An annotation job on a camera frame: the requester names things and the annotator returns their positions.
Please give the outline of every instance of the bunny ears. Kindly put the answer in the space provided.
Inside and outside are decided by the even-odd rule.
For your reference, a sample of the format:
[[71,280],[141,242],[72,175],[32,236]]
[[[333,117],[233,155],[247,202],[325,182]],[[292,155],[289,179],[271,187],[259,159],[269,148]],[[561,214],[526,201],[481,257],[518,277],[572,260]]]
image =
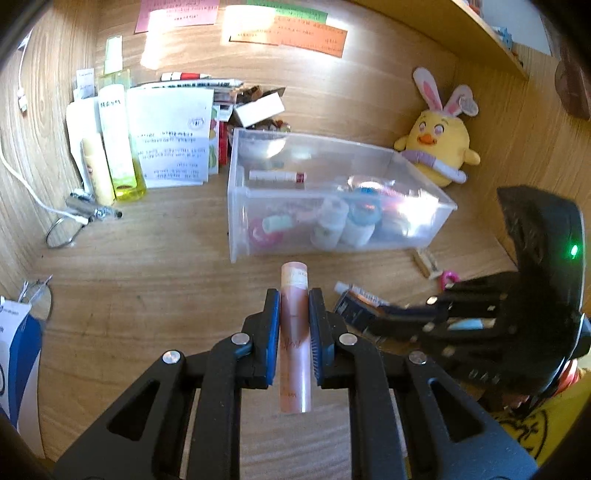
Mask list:
[[451,98],[445,107],[441,105],[437,84],[431,72],[425,68],[419,67],[413,72],[414,83],[417,84],[418,91],[427,102],[429,110],[443,112],[448,116],[458,116],[465,113],[469,116],[478,114],[478,105],[472,96],[472,90],[468,85],[458,86],[452,93]]

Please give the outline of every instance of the yellow cloth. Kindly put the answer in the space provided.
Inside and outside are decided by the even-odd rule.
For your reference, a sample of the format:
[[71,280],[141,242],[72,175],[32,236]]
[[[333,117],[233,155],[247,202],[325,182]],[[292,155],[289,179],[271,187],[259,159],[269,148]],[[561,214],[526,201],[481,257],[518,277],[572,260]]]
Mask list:
[[583,376],[567,388],[536,408],[527,418],[516,419],[503,411],[493,414],[519,444],[542,465],[568,433],[591,396],[591,374],[579,370]]

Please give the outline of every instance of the green paper note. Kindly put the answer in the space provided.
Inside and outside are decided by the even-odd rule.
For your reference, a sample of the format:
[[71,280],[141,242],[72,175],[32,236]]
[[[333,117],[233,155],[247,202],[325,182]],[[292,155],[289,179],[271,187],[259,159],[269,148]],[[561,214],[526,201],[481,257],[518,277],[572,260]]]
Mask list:
[[282,4],[281,2],[272,2],[270,0],[246,0],[247,5],[257,5],[259,7],[271,7],[277,12],[277,15],[285,17],[303,18],[318,23],[326,23],[328,13],[314,10],[313,8],[300,7],[298,5]]

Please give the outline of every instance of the clear plastic storage box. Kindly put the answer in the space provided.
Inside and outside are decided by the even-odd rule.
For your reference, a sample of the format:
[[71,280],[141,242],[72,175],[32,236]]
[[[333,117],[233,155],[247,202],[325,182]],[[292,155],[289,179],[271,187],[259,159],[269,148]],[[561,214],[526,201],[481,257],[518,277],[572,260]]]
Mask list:
[[394,150],[235,129],[230,259],[422,248],[456,204]]

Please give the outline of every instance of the plush toy beak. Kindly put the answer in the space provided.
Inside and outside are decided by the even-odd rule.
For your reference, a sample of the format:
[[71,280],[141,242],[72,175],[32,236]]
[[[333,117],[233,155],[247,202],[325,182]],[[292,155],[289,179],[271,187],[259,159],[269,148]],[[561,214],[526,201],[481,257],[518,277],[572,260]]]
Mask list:
[[431,134],[421,135],[417,140],[424,145],[437,145],[437,138],[433,138]]

